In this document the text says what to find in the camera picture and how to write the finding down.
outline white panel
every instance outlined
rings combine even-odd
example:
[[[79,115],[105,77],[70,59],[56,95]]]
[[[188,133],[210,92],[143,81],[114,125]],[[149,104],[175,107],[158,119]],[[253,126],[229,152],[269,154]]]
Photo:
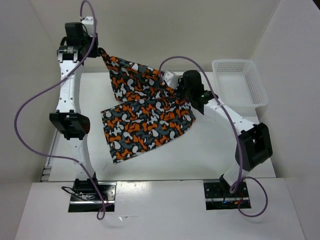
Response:
[[[31,182],[40,180],[46,160],[18,141],[14,117],[25,100],[58,82],[60,75],[56,50],[29,1],[0,1],[0,32],[0,239],[13,240]],[[48,114],[57,104],[56,93],[31,103],[18,121],[22,137],[43,152],[54,132]]]
[[[257,218],[237,209],[206,210],[203,181],[119,182],[115,212],[98,221],[95,212],[68,213],[69,182],[34,183],[16,240],[303,240],[295,208],[283,179],[261,179],[269,207]],[[260,187],[248,181],[252,209],[265,204]]]
[[[287,180],[306,239],[319,239],[320,11],[282,0],[253,54],[269,96],[258,111],[270,126],[272,162]]]
[[[99,45],[112,55],[158,68],[183,55],[207,70],[216,59],[248,59],[279,0],[91,0]],[[30,0],[56,47],[66,22],[79,21],[80,0]],[[85,16],[89,15],[88,7]],[[105,71],[101,59],[86,71]],[[194,68],[171,60],[165,68]]]

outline white plastic basket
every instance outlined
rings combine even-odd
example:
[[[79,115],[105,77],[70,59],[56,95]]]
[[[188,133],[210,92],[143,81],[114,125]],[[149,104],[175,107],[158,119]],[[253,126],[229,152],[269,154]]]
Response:
[[[236,110],[256,109],[269,99],[253,61],[223,59],[212,62],[219,97]]]

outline cloth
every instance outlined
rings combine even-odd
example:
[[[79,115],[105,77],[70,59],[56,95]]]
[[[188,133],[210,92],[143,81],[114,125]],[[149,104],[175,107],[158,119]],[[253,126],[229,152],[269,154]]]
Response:
[[[114,97],[123,102],[101,112],[114,163],[155,149],[190,128],[196,118],[179,85],[170,88],[160,80],[158,70],[100,51]]]

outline white table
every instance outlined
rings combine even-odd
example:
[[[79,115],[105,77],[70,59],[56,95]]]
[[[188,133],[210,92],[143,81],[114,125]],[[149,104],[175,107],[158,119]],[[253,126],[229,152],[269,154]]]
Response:
[[[213,73],[207,74],[216,89]],[[202,82],[209,89],[203,76]],[[193,110],[196,121],[184,135],[140,156],[113,164],[100,112],[118,104],[108,72],[82,75],[80,108],[81,113],[89,117],[91,122],[88,149],[99,181],[218,179],[235,161],[234,137],[211,118]],[[255,110],[242,115],[250,121],[259,122]],[[59,133],[54,141],[52,154],[72,157],[67,140]],[[72,161],[50,159],[50,165],[50,182],[75,180]],[[257,166],[250,175],[256,178],[276,177],[270,159]]]
[[[237,209],[206,210],[202,180],[118,182],[115,212],[98,221],[95,212],[68,213],[71,182],[33,183],[15,240],[304,240],[282,178],[261,178],[269,196],[257,218]],[[258,213],[264,194],[247,181],[252,209]]]

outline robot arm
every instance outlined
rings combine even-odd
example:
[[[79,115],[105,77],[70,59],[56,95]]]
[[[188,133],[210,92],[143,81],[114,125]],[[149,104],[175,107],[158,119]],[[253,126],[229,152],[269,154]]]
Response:
[[[89,49],[93,38],[93,17],[87,16],[81,22],[70,22],[65,24],[66,37],[61,41],[57,51],[61,79],[64,78],[83,59]],[[96,58],[98,52],[98,35],[89,58]],[[72,151],[73,158],[85,166],[90,176],[96,181],[88,151],[87,138],[90,131],[90,120],[81,115],[79,95],[80,80],[84,72],[81,65],[65,82],[61,84],[60,96],[56,111],[50,113],[49,119],[57,130],[63,134]],[[74,163],[76,170],[75,188],[79,191],[93,189],[87,174],[78,163]]]
[[[177,76],[172,72],[166,71],[163,78],[171,88],[176,88],[181,78],[179,84],[182,87],[180,89],[183,89],[186,93],[192,107],[203,115],[214,119],[228,132],[233,134],[233,128],[220,104],[225,107],[233,121],[241,144],[243,158],[242,177],[247,176],[252,169],[272,156],[273,151],[268,127],[264,123],[254,124],[245,119],[230,107],[224,105],[220,99],[220,104],[218,104],[211,91],[205,90],[198,71],[186,71],[182,76]],[[238,148],[235,151],[235,160],[236,162],[219,179],[225,192],[229,192],[230,186],[238,179],[240,165]]]

